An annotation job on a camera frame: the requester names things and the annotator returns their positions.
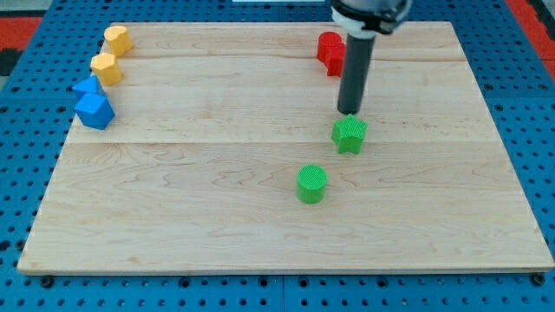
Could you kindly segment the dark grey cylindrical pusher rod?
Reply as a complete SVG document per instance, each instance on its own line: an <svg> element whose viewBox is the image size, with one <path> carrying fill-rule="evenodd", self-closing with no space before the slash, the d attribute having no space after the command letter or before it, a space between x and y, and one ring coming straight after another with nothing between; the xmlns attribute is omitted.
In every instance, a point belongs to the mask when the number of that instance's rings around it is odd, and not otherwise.
<svg viewBox="0 0 555 312"><path fill-rule="evenodd" d="M375 36L364 39L347 37L337 99L337 110L342 114L357 114L361 109L374 45Z"/></svg>

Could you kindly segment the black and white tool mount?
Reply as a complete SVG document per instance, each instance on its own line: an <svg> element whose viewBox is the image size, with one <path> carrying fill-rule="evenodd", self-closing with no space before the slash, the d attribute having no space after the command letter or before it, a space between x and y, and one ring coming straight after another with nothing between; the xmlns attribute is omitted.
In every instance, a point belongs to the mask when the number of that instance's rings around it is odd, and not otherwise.
<svg viewBox="0 0 555 312"><path fill-rule="evenodd" d="M407 18L412 0L332 0L332 20L350 36L391 35Z"/></svg>

